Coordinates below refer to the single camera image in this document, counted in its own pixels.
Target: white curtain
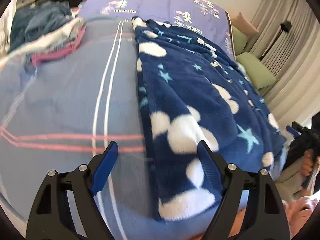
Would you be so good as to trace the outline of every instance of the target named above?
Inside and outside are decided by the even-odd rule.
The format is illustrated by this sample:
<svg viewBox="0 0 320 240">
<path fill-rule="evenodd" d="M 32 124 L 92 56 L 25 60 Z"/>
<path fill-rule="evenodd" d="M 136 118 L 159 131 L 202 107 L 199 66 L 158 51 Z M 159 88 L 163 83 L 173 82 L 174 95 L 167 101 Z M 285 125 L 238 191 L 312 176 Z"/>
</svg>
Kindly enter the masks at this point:
<svg viewBox="0 0 320 240">
<path fill-rule="evenodd" d="M 296 121 L 307 125 L 320 111 L 320 24 L 312 26 L 311 37 L 265 100 L 279 126 Z"/>
<path fill-rule="evenodd" d="M 307 125 L 320 111 L 320 24 L 305 0 L 262 0 L 252 20 L 260 33 L 245 48 L 260 57 L 285 20 L 292 29 L 281 34 L 262 61 L 276 82 L 259 91 L 282 131 L 293 121 Z"/>
</svg>

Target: white stripe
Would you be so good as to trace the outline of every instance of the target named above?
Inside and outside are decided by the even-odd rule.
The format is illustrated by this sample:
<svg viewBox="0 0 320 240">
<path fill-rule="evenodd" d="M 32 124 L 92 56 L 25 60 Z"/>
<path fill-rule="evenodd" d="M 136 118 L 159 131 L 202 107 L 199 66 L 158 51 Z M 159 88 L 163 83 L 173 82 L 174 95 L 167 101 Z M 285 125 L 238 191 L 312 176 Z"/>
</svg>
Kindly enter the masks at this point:
<svg viewBox="0 0 320 240">
<path fill-rule="evenodd" d="M 108 90 L 108 95 L 107 95 L 106 112 L 105 112 L 105 115 L 104 115 L 104 135 L 105 136 L 108 135 L 108 116 L 109 116 L 110 98 L 111 98 L 111 92 L 112 92 L 113 77 L 114 77 L 114 74 L 115 74 L 116 64 L 117 64 L 117 61 L 118 61 L 118 56 L 119 56 L 119 51 L 120 51 L 122 28 L 123 28 L 123 23 L 121 25 L 119 44 L 118 44 L 118 49 L 117 49 L 115 61 L 113 63 L 113 68 L 112 68 L 111 77 L 110 77 L 110 83 L 109 83 L 109 90 Z M 107 146 L 108 146 L 108 140 L 105 140 L 104 141 L 104 147 L 106 148 Z M 116 221 L 117 221 L 117 224 L 118 224 L 118 228 L 119 228 L 119 231 L 121 233 L 122 238 L 124 240 L 127 240 L 127 236 L 125 235 L 125 232 L 124 232 L 121 220 L 120 220 L 118 208 L 117 208 L 116 197 L 115 197 L 115 192 L 114 192 L 114 189 L 113 189 L 111 173 L 109 174 L 109 177 L 108 177 L 108 183 L 109 183 L 109 191 L 110 191 L 110 197 L 111 197 L 113 213 L 115 214 Z"/>
<path fill-rule="evenodd" d="M 32 76 L 28 83 L 26 84 L 24 90 L 21 92 L 21 94 L 19 94 L 13 101 L 10 110 L 8 112 L 8 114 L 6 114 L 2 121 L 1 121 L 1 126 L 3 126 L 4 128 L 6 128 L 9 124 L 9 122 L 11 121 L 11 119 L 13 118 L 14 114 L 17 111 L 18 106 L 20 105 L 20 103 L 24 100 L 24 96 L 26 94 L 26 91 L 28 90 L 28 88 L 36 81 L 36 77 L 37 77 L 37 69 L 35 68 L 35 75 Z"/>
<path fill-rule="evenodd" d="M 110 76 L 110 83 L 109 83 L 109 89 L 108 89 L 108 95 L 107 95 L 107 102 L 106 102 L 106 112 L 104 115 L 104 136 L 108 135 L 108 116 L 109 116 L 109 106 L 110 106 L 110 98 L 111 98 L 111 92 L 112 92 L 112 83 L 113 83 L 113 76 L 115 75 L 115 70 L 116 70 L 116 64 L 119 56 L 119 50 L 120 50 L 120 44 L 121 44 L 121 36 L 122 36 L 122 27 L 123 23 L 121 25 L 121 32 L 120 32 L 120 37 L 119 37 L 119 44 L 118 44 L 118 49 L 115 57 L 115 61 L 113 63 L 113 68 Z M 104 140 L 104 147 L 108 147 L 108 140 Z"/>
<path fill-rule="evenodd" d="M 99 89 L 99 93 L 98 93 L 98 97 L 97 97 L 97 102 L 96 102 L 96 108 L 94 110 L 94 116 L 93 116 L 93 125 L 92 125 L 92 155 L 95 156 L 97 153 L 96 153 L 96 139 L 95 139 L 95 136 L 96 136 L 96 133 L 97 133 L 97 120 L 98 120 L 98 113 L 99 113 L 99 106 L 100 106 L 100 100 L 101 100 L 101 96 L 102 96 L 102 92 L 103 92 L 103 86 L 104 86 L 104 81 L 106 79 L 106 75 L 107 75 L 107 70 L 108 70 L 108 67 L 109 67 L 109 64 L 110 64 L 110 60 L 111 60 L 111 57 L 112 57 L 112 54 L 113 54 L 113 50 L 115 48 L 115 44 L 116 44 L 116 39 L 117 39 L 117 36 L 118 36 L 118 31 L 119 31 L 119 26 L 120 26 L 120 23 L 121 21 L 119 22 L 118 24 L 118 29 L 117 29 L 117 32 L 116 32 L 116 36 L 115 36 L 115 39 L 113 40 L 113 45 L 112 45 L 112 49 L 110 51 L 110 54 L 109 54 L 109 58 L 108 58 L 108 61 L 107 61 L 107 65 L 104 69 L 104 73 L 102 75 L 102 80 L 101 80 L 101 84 L 100 84 L 100 89 Z"/>
<path fill-rule="evenodd" d="M 100 89 L 99 89 L 99 93 L 98 93 L 98 97 L 97 97 L 96 107 L 95 107 L 95 110 L 94 110 L 93 125 L 92 125 L 92 135 L 93 135 L 92 136 L 92 148 L 93 148 L 92 155 L 93 156 L 95 156 L 97 154 L 97 152 L 95 150 L 95 147 L 96 147 L 95 136 L 96 136 L 96 133 L 97 133 L 97 120 L 98 120 L 100 100 L 101 100 L 101 96 L 102 96 L 102 92 L 103 92 L 104 81 L 105 81 L 106 75 L 107 75 L 107 70 L 108 70 L 108 67 L 109 67 L 109 64 L 110 64 L 110 61 L 111 61 L 113 50 L 115 48 L 115 44 L 116 44 L 116 39 L 117 39 L 118 32 L 119 32 L 120 23 L 121 23 L 121 21 L 118 24 L 116 36 L 115 36 L 115 39 L 113 40 L 113 45 L 112 45 L 112 49 L 111 49 L 110 54 L 109 54 L 107 65 L 106 65 L 105 70 L 104 70 L 103 75 L 102 75 L 102 80 L 101 80 Z M 102 216 L 102 219 L 104 220 L 104 222 L 106 223 L 107 227 L 109 228 L 109 231 L 111 231 L 110 227 L 108 225 L 106 213 L 105 213 L 105 210 L 104 210 L 104 205 L 103 205 L 103 201 L 102 201 L 102 197 L 101 197 L 101 192 L 97 193 L 97 201 L 98 201 L 98 208 L 99 208 L 100 214 Z"/>
</svg>

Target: light blue star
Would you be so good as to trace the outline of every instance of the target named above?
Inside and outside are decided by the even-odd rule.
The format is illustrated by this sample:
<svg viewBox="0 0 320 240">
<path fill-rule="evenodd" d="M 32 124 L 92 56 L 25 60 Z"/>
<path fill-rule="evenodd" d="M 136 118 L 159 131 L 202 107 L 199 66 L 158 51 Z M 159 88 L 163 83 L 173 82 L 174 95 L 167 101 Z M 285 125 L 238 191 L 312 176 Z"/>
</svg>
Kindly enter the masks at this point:
<svg viewBox="0 0 320 240">
<path fill-rule="evenodd" d="M 140 102 L 140 109 L 148 104 L 148 98 L 144 97 Z"/>
<path fill-rule="evenodd" d="M 162 77 L 166 82 L 168 80 L 172 81 L 173 79 L 169 76 L 169 73 L 163 73 L 161 70 L 159 70 L 159 76 Z"/>
<path fill-rule="evenodd" d="M 196 70 L 201 70 L 202 71 L 202 67 L 198 66 L 197 64 L 192 65 Z"/>
<path fill-rule="evenodd" d="M 194 51 L 192 51 L 192 50 L 190 50 L 190 49 L 186 49 L 186 50 L 189 51 L 189 52 L 192 52 L 192 53 L 196 54 Z"/>
<path fill-rule="evenodd" d="M 253 148 L 253 144 L 255 143 L 259 145 L 259 141 L 257 140 L 257 138 L 255 138 L 252 135 L 251 128 L 244 130 L 240 125 L 237 124 L 237 126 L 241 131 L 241 133 L 239 133 L 237 136 L 247 140 L 248 142 L 247 154 L 249 154 Z"/>
<path fill-rule="evenodd" d="M 146 88 L 145 87 L 139 87 L 139 91 L 140 92 L 146 92 Z"/>
<path fill-rule="evenodd" d="M 180 37 L 180 38 L 188 40 L 188 43 L 190 43 L 190 41 L 192 40 L 192 38 L 187 37 L 187 36 L 180 36 L 180 35 L 177 35 L 177 36 Z"/>
</svg>

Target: pink stripe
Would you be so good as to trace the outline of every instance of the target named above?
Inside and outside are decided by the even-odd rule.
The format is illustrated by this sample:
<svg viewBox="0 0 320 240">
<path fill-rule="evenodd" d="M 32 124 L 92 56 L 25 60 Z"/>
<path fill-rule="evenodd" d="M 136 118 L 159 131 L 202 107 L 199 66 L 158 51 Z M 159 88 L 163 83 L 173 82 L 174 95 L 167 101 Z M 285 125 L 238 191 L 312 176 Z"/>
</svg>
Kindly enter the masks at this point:
<svg viewBox="0 0 320 240">
<path fill-rule="evenodd" d="M 93 147 L 86 147 L 86 146 L 71 146 L 71 145 L 58 145 L 58 144 L 39 144 L 39 143 L 24 143 L 24 142 L 13 142 L 3 133 L 1 136 L 5 138 L 9 143 L 16 147 L 23 147 L 23 148 L 32 148 L 32 149 L 40 149 L 40 150 L 55 150 L 55 151 L 67 151 L 67 152 L 92 152 Z M 103 147 L 95 148 L 97 153 L 104 152 Z M 133 153 L 133 152 L 143 152 L 145 150 L 144 147 L 137 146 L 137 147 L 119 147 L 119 153 Z"/>
<path fill-rule="evenodd" d="M 35 134 L 35 135 L 23 135 L 23 136 L 14 136 L 9 133 L 5 128 L 1 127 L 1 131 L 7 133 L 16 141 L 31 141 L 31 140 L 53 140 L 53 139 L 74 139 L 74 140 L 108 140 L 108 141 L 121 141 L 121 140 L 140 140 L 143 139 L 141 134 L 119 134 L 119 135 L 96 135 L 92 134 L 74 134 L 74 133 L 52 133 L 52 134 Z"/>
</svg>

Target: floor lamp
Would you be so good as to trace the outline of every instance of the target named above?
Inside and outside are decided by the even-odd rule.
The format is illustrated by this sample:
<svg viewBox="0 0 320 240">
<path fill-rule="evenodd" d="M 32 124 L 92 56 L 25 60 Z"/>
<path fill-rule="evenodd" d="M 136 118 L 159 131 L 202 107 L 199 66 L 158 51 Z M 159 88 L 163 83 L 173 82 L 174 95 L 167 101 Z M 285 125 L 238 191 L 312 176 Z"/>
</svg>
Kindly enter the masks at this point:
<svg viewBox="0 0 320 240">
<path fill-rule="evenodd" d="M 276 43 L 276 41 L 279 39 L 281 33 L 283 31 L 285 31 L 286 33 L 289 33 L 289 31 L 291 30 L 292 24 L 290 21 L 285 21 L 283 23 L 280 24 L 280 31 L 278 33 L 278 35 L 276 36 L 276 38 L 274 39 L 273 43 L 271 44 L 271 46 L 267 49 L 267 51 L 265 53 L 263 53 L 263 55 L 259 58 L 259 60 L 263 60 L 263 58 L 266 56 L 266 54 L 271 50 L 272 46 Z"/>
</svg>

